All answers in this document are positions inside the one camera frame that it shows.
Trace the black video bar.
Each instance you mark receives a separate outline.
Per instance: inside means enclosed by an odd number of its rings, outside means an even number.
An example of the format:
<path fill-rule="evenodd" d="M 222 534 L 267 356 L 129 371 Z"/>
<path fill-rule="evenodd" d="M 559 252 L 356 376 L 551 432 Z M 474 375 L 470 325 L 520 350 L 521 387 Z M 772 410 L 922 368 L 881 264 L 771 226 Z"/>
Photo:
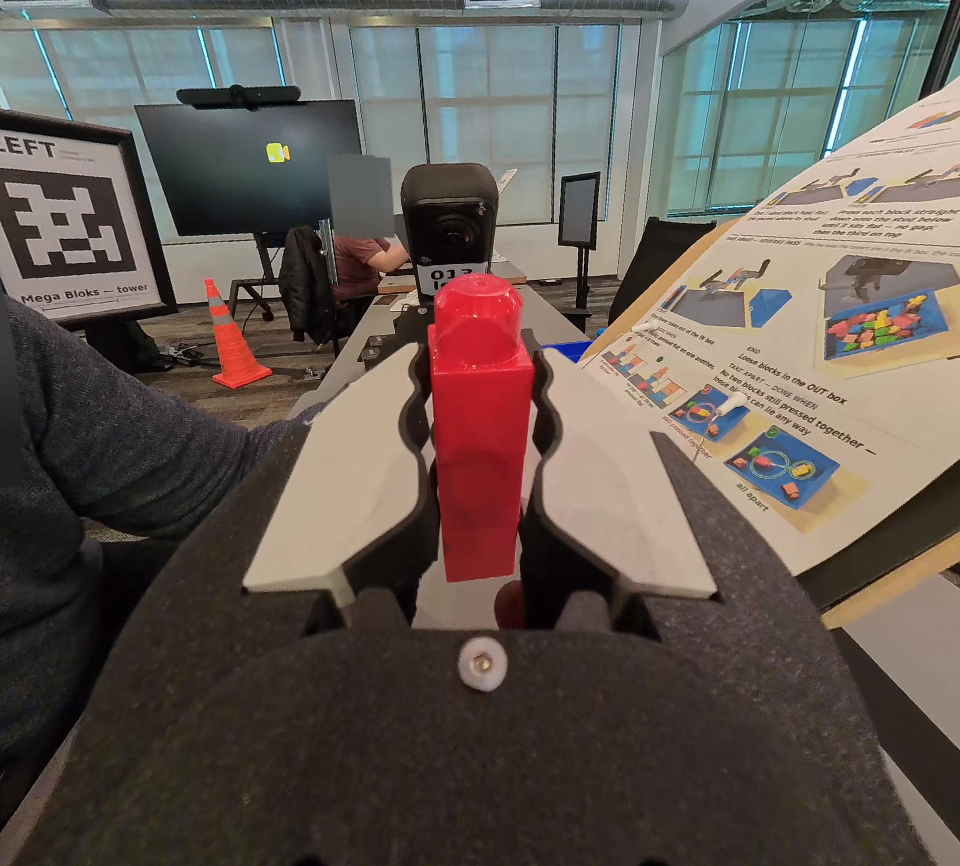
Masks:
<path fill-rule="evenodd" d="M 197 110 L 244 109 L 254 112 L 261 108 L 297 104 L 302 91 L 295 84 L 251 87 L 234 83 L 209 89 L 181 88 L 175 92 L 175 97 L 179 103 Z"/>

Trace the black jacket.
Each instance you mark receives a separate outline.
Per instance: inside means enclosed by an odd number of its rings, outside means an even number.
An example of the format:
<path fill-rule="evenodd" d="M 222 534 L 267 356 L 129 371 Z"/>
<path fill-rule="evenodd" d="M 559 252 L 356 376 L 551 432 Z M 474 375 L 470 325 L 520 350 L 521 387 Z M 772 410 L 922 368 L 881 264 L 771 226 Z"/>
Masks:
<path fill-rule="evenodd" d="M 306 338 L 340 354 L 337 306 L 319 236 L 300 225 L 287 232 L 278 277 L 279 293 L 295 342 Z"/>

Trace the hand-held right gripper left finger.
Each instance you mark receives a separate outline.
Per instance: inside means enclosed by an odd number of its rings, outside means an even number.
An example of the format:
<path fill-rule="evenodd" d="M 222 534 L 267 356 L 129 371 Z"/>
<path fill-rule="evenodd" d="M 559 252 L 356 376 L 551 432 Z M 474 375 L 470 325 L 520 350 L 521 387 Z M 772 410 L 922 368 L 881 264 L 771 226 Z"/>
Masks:
<path fill-rule="evenodd" d="M 322 591 L 338 611 L 393 593 L 409 624 L 438 558 L 425 344 L 405 344 L 312 420 L 244 576 L 252 594 Z"/>

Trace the black chair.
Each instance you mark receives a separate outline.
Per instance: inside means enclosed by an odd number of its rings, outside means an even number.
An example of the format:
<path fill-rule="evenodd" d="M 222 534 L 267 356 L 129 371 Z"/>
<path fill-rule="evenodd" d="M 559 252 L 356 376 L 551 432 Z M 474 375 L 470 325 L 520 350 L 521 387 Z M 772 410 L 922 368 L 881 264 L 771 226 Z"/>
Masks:
<path fill-rule="evenodd" d="M 630 265 L 611 302 L 607 324 L 612 325 L 696 242 L 717 225 L 648 218 Z"/>

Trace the person's left forearm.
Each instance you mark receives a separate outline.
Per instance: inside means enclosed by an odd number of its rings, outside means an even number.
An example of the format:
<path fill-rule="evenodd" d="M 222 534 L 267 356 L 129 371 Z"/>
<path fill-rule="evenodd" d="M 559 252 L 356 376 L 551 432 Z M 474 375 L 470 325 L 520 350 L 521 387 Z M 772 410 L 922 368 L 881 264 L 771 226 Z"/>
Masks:
<path fill-rule="evenodd" d="M 2 294 L 2 551 L 74 549 L 81 520 L 140 537 L 193 530 L 277 443 L 325 408 L 249 429 L 122 372 Z"/>

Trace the large black display screen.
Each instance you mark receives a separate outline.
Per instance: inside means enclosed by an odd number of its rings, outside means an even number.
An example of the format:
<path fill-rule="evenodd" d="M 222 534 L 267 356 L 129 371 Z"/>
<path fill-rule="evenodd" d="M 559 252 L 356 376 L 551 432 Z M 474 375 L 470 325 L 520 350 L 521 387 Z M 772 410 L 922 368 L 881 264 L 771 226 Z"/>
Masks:
<path fill-rule="evenodd" d="M 353 100 L 134 108 L 180 236 L 270 236 L 332 220 L 329 158 L 360 156 Z"/>

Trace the person's torso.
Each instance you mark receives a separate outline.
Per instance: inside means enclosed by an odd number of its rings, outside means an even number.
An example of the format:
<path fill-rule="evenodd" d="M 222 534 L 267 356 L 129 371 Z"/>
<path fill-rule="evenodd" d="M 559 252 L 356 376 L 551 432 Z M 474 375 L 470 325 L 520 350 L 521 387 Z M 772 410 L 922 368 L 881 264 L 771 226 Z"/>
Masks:
<path fill-rule="evenodd" d="M 2 822 L 82 712 L 107 651 L 189 525 L 111 518 L 111 557 L 53 504 L 2 501 Z"/>

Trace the framed poster on easel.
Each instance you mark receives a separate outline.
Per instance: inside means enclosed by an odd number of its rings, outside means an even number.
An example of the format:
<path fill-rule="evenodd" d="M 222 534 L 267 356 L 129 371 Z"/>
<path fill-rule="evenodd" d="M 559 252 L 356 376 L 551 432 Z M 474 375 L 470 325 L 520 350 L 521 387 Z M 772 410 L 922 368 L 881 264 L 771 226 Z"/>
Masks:
<path fill-rule="evenodd" d="M 177 313 L 130 130 L 1 110 L 1 267 L 67 330 Z"/>

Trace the instruction sheet on board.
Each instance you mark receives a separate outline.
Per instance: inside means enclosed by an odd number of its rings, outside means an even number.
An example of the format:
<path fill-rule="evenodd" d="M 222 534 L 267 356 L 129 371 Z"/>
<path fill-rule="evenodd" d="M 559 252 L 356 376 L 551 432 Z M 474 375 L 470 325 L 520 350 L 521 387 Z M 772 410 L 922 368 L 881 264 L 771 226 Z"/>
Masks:
<path fill-rule="evenodd" d="M 842 602 L 947 540 L 959 529 L 959 464 L 953 464 L 882 522 L 798 575 L 818 611 Z"/>

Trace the red toy block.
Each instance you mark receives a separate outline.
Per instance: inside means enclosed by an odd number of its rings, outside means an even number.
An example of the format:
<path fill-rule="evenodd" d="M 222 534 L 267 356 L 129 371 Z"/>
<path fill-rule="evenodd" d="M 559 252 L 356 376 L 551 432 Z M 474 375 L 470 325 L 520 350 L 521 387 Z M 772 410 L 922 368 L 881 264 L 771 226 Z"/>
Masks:
<path fill-rule="evenodd" d="M 490 273 L 456 277 L 438 291 L 428 349 L 441 467 L 522 470 L 534 380 L 522 313 L 518 289 Z"/>
<path fill-rule="evenodd" d="M 510 576 L 522 506 L 520 462 L 473 457 L 437 468 L 443 570 L 451 584 Z"/>

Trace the black display on stand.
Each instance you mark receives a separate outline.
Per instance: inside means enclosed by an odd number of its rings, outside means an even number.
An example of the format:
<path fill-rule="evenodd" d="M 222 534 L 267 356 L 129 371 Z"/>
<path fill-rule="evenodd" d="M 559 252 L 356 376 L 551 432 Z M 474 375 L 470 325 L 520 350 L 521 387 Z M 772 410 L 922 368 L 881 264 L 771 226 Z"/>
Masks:
<path fill-rule="evenodd" d="M 560 181 L 558 246 L 577 251 L 577 277 L 574 306 L 563 315 L 584 330 L 591 313 L 590 254 L 597 246 L 600 171 L 563 176 Z"/>

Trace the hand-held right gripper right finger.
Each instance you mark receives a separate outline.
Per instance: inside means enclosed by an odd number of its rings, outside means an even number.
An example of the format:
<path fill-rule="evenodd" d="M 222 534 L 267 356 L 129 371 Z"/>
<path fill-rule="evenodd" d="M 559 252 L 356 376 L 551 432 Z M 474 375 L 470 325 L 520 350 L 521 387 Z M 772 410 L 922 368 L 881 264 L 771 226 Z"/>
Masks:
<path fill-rule="evenodd" d="M 650 431 L 557 349 L 533 357 L 539 461 L 519 522 L 525 625 L 554 628 L 570 597 L 594 593 L 631 627 L 643 596 L 717 594 Z"/>

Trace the orange traffic cone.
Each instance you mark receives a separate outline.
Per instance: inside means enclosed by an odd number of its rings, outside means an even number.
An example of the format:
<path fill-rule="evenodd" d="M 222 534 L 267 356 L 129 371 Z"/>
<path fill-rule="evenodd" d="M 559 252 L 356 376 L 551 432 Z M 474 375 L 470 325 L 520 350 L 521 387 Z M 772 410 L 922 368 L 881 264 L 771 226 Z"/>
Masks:
<path fill-rule="evenodd" d="M 273 370 L 263 366 L 252 353 L 214 280 L 207 277 L 204 286 L 221 366 L 212 380 L 236 390 L 272 376 Z"/>

